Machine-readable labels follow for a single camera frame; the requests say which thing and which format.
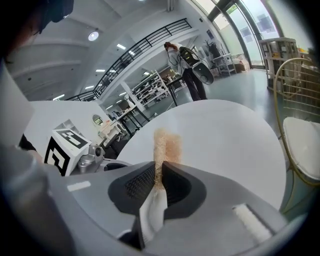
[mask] long hair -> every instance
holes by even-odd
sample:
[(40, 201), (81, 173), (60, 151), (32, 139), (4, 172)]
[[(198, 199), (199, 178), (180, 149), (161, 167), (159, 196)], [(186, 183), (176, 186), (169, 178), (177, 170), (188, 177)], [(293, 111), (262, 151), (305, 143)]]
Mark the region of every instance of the long hair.
[(176, 51), (178, 51), (178, 47), (170, 42), (165, 42), (164, 43), (164, 48), (166, 49), (166, 51), (168, 51), (169, 47), (172, 47), (173, 49), (175, 49)]

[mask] table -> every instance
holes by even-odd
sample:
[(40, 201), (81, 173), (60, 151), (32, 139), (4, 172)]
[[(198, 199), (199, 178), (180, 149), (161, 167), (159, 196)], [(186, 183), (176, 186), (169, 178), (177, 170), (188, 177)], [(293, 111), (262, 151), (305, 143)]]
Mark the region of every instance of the table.
[(258, 113), (218, 99), (179, 105), (137, 131), (117, 160), (133, 165), (153, 161), (158, 128), (181, 136), (181, 164), (230, 178), (280, 208), (286, 187), (284, 153)]
[[(149, 118), (147, 118), (137, 106), (134, 106), (133, 108), (131, 108), (130, 110), (128, 110), (127, 112), (125, 112), (124, 114), (122, 114), (121, 116), (119, 116), (116, 120), (114, 120), (110, 126), (112, 126), (115, 122), (120, 122), (123, 127), (126, 129), (126, 131), (128, 132), (128, 134), (130, 135), (130, 138), (132, 138), (134, 135), (131, 133), (131, 131), (129, 130), (129, 128), (127, 127), (126, 123), (123, 121), (123, 118), (125, 118), (126, 116), (131, 120), (131, 122), (135, 125), (135, 127), (137, 127), (138, 130), (140, 130), (140, 128), (142, 127), (142, 124), (138, 121), (138, 119), (136, 119), (136, 117), (132, 114), (133, 110), (137, 110), (141, 116), (143, 116), (143, 118), (147, 121), (150, 122)], [(131, 119), (130, 115), (133, 117), (133, 119), (140, 125), (137, 126), (136, 123)]]
[[(213, 61), (217, 61), (219, 59), (223, 59), (223, 62), (224, 62), (223, 64), (220, 64), (220, 65), (217, 66), (220, 75), (222, 74), (222, 72), (220, 70), (220, 67), (222, 67), (222, 66), (226, 66), (226, 69), (228, 70), (228, 73), (229, 73), (229, 77), (231, 76), (230, 72), (234, 71), (235, 73), (237, 73), (236, 66), (235, 66), (235, 64), (233, 62), (233, 57), (231, 56), (231, 53), (216, 57), (216, 58), (213, 59)], [(229, 69), (229, 65), (231, 65), (231, 64), (233, 65), (233, 69)]]
[(175, 80), (172, 80), (171, 82), (169, 82), (169, 83), (166, 84), (166, 87), (168, 87), (169, 92), (170, 92), (170, 94), (171, 94), (171, 97), (172, 97), (173, 102), (174, 102), (174, 104), (175, 104), (176, 107), (177, 107), (178, 105), (177, 105), (176, 96), (175, 96), (175, 90), (174, 90), (174, 88), (173, 88), (173, 85), (174, 85), (174, 83), (179, 82), (181, 79), (183, 79), (182, 76), (180, 76), (179, 78), (177, 78), (177, 79), (175, 79)]

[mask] mirror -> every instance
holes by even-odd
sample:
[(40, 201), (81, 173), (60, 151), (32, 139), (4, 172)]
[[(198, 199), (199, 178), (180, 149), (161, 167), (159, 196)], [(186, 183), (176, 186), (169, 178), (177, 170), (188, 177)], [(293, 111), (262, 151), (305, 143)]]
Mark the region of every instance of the mirror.
[(104, 124), (104, 122), (102, 121), (102, 118), (97, 114), (93, 115), (92, 120), (97, 126), (102, 126)]

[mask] black pants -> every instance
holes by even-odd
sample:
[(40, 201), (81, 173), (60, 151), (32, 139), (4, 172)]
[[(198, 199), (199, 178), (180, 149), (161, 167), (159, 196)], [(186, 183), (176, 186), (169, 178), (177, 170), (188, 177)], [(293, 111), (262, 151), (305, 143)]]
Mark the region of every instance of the black pants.
[(199, 78), (193, 73), (192, 68), (184, 70), (182, 77), (188, 86), (193, 101), (207, 100), (204, 85)]

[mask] column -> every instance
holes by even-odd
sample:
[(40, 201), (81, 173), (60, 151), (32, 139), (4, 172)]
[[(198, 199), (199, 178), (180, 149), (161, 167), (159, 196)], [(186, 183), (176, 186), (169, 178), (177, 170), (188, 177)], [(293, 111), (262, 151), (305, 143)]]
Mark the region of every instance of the column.
[(142, 106), (142, 104), (139, 102), (139, 100), (137, 99), (137, 97), (132, 93), (132, 91), (130, 90), (129, 86), (127, 85), (127, 83), (125, 81), (122, 81), (121, 86), (123, 87), (123, 89), (126, 91), (126, 93), (129, 95), (130, 99), (133, 101), (133, 103), (137, 106), (137, 108), (143, 112), (145, 111), (145, 107)]

